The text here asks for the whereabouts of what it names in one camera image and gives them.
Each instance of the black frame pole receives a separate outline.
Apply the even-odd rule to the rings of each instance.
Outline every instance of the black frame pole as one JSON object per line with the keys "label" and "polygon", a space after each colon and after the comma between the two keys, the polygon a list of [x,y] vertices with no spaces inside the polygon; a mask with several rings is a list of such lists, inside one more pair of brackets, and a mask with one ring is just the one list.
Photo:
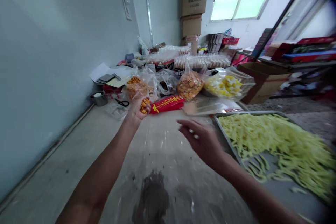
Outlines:
{"label": "black frame pole", "polygon": [[269,41],[269,39],[271,38],[271,36],[273,35],[275,29],[279,26],[280,22],[282,21],[282,19],[284,18],[284,16],[287,14],[289,8],[292,6],[293,2],[295,0],[290,0],[289,3],[287,4],[286,8],[283,10],[282,14],[280,15],[279,19],[277,20],[277,22],[275,23],[274,27],[272,28],[272,30],[270,31],[270,33],[267,35],[264,43],[262,44],[261,48],[259,49],[259,51],[257,52],[257,54],[255,55],[253,61],[256,61],[260,54],[262,53],[262,51],[264,50],[267,42]]}

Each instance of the stain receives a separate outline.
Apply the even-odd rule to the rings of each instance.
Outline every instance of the stain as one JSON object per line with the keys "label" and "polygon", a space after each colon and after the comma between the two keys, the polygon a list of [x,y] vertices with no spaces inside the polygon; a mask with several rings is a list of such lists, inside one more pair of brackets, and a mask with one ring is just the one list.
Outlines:
{"label": "stain", "polygon": [[143,179],[140,200],[134,208],[132,220],[134,224],[164,223],[163,217],[169,207],[169,196],[162,173],[152,171]]}

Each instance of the black scissors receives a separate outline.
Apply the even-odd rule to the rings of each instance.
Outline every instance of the black scissors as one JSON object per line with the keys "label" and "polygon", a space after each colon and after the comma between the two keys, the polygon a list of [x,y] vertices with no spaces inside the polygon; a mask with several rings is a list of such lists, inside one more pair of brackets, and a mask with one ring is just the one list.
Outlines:
{"label": "black scissors", "polygon": [[117,99],[116,99],[116,101],[117,101],[117,103],[119,103],[121,106],[124,106],[124,107],[127,107],[130,104],[130,102],[128,102],[128,101],[119,101]]}

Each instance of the metal baking tray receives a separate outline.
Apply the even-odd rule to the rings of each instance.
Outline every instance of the metal baking tray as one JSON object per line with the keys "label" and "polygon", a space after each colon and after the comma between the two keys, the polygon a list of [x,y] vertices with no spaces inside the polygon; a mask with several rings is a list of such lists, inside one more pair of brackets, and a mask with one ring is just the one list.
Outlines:
{"label": "metal baking tray", "polygon": [[[236,159],[236,161],[244,168],[242,165],[242,159],[239,157],[237,150],[232,146],[230,138],[225,134],[224,129],[222,128],[218,118],[223,116],[231,116],[233,114],[251,114],[255,116],[265,115],[265,114],[278,114],[282,117],[287,117],[284,113],[278,111],[253,111],[253,112],[237,112],[237,113],[220,113],[214,116],[214,119],[219,127],[223,137],[225,139],[225,143],[228,144],[229,148],[226,151]],[[289,122],[295,123],[300,126],[300,124],[296,123],[292,119],[289,118]],[[267,174],[272,173],[278,169],[277,160],[278,158],[272,156],[268,152],[261,153],[264,158],[269,162],[269,171]],[[250,158],[252,161],[258,164],[258,162],[254,158]],[[314,221],[315,223],[319,223],[323,221],[323,217],[328,211],[328,207],[322,203],[322,201],[309,190],[302,188],[294,181],[276,181],[276,180],[267,180],[266,183],[262,184],[270,193],[272,193],[275,197],[277,197],[284,205],[288,208],[292,209],[296,213],[299,213],[308,219]],[[290,190],[291,187],[299,187],[307,192],[307,194],[301,193],[292,193]]]}

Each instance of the red snack packet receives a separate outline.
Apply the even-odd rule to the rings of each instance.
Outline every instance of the red snack packet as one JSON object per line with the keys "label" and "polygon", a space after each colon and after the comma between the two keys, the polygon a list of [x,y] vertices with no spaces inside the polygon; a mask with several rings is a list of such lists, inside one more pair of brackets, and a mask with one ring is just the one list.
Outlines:
{"label": "red snack packet", "polygon": [[183,102],[185,102],[185,99],[181,98],[181,96],[169,96],[163,100],[152,103],[150,114],[180,109],[183,107]]}

